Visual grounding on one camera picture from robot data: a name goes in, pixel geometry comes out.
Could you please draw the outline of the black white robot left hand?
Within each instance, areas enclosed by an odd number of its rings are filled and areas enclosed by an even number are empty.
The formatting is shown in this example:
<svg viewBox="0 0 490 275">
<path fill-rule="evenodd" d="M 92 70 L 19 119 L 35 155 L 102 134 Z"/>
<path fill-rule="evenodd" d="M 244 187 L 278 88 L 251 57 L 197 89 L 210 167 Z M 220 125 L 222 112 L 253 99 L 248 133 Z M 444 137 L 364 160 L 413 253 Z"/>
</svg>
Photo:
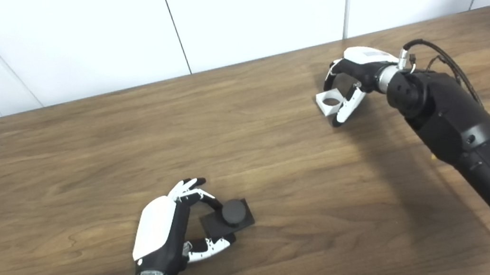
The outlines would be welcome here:
<svg viewBox="0 0 490 275">
<path fill-rule="evenodd" d="M 132 250 L 136 275 L 156 271 L 179 275 L 188 263 L 205 260 L 235 243 L 233 233 L 221 237 L 187 240 L 191 207 L 201 201 L 221 209 L 217 198 L 200 188 L 205 178 L 179 181 L 167 195 L 159 196 L 142 210 Z"/>
</svg>

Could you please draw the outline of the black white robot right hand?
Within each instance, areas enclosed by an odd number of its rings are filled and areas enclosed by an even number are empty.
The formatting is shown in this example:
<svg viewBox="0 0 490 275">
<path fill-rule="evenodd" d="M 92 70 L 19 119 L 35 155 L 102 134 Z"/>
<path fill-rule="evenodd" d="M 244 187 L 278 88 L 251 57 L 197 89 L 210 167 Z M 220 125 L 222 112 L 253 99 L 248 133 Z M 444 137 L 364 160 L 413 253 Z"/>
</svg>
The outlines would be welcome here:
<svg viewBox="0 0 490 275">
<path fill-rule="evenodd" d="M 345 49 L 343 56 L 330 64 L 323 90 L 332 90 L 339 75 L 348 75 L 357 83 L 350 90 L 350 97 L 343 97 L 341 107 L 332 119 L 333 127 L 342 126 L 368 93 L 376 91 L 385 94 L 389 80 L 399 71 L 398 68 L 399 59 L 382 50 L 366 46 Z"/>
</svg>

